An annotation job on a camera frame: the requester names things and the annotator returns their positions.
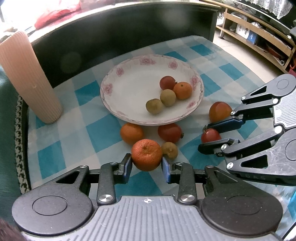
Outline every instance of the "robotic hand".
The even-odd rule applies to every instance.
[[[240,128],[247,120],[270,117],[274,127],[242,142],[223,139],[200,144],[199,152],[223,156],[227,170],[241,179],[296,185],[296,78],[283,74],[241,100],[230,117],[207,128],[223,133]]]
[[[114,184],[127,183],[131,155],[101,169],[79,166],[19,197],[13,218],[31,241],[225,240],[279,241],[274,234],[282,218],[272,195],[214,166],[204,170],[173,163],[165,156],[167,183],[179,184],[178,196],[123,196]],[[97,198],[88,197],[98,183]],[[202,183],[204,199],[198,199]]]

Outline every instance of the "blue checkered tablecloth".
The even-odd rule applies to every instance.
[[[151,45],[112,60],[108,60],[67,80],[54,90],[64,107],[62,117],[51,125],[42,123],[29,110],[28,165],[32,187],[37,187],[79,165],[100,168],[107,162],[120,162],[131,147],[120,137],[124,121],[117,119],[104,107],[100,98],[100,84],[111,68],[120,62],[144,54],[175,57],[190,64],[200,74],[205,96],[200,106],[187,118],[178,122],[185,133],[177,146],[177,161],[190,163],[194,168],[215,165],[225,170],[225,162],[214,155],[197,151],[202,128],[209,123],[208,111],[216,101],[224,101],[232,108],[241,97],[263,84],[262,80],[232,55],[198,36],[175,39]],[[256,136],[273,127],[272,119],[250,120],[239,130],[221,134],[240,140]],[[162,144],[157,127],[144,127],[146,138]],[[277,233],[283,235],[296,219],[296,187],[253,183],[276,196],[282,203],[284,217]],[[142,172],[133,167],[129,183],[115,186],[121,195],[161,195],[176,193],[176,184],[166,184],[161,168]],[[96,189],[90,197],[95,199]]]

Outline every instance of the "box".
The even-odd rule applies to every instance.
[[[242,36],[243,38],[249,40],[252,44],[255,44],[257,40],[257,34],[254,33],[252,30],[245,28],[241,25],[237,25],[237,29],[235,31],[238,35]]]

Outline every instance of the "circular cap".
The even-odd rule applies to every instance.
[[[281,133],[282,130],[283,130],[283,128],[282,128],[281,126],[276,126],[276,127],[274,128],[274,132],[277,133],[277,134]]]
[[[183,202],[192,202],[194,201],[195,197],[191,194],[185,194],[180,197]]]
[[[235,196],[227,201],[228,208],[237,214],[252,215],[258,213],[262,208],[259,200],[249,196]]]
[[[99,200],[100,200],[101,202],[109,202],[109,201],[112,201],[113,198],[114,198],[114,197],[113,197],[112,195],[104,194],[104,195],[101,195],[101,196],[99,197]]]
[[[229,162],[226,166],[227,169],[233,168],[233,162]]]
[[[292,140],[288,143],[285,149],[285,155],[290,161],[296,161],[296,140]]]
[[[33,209],[36,213],[41,215],[55,215],[61,213],[67,208],[67,201],[65,198],[59,196],[45,196],[37,199],[33,203]]]
[[[280,80],[276,86],[278,89],[283,90],[287,88],[288,85],[289,85],[289,81],[286,79],[283,79],[283,80]]]
[[[90,198],[74,185],[51,183],[20,196],[12,216],[24,232],[57,236],[83,225],[93,213]]]
[[[272,100],[272,103],[276,104],[279,100],[277,98]]]

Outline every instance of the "black and white patterned trim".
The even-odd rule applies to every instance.
[[[17,164],[17,177],[19,180],[20,191],[24,194],[30,190],[30,187],[24,168],[24,152],[22,148],[22,105],[23,99],[18,96],[15,113],[15,160]]]

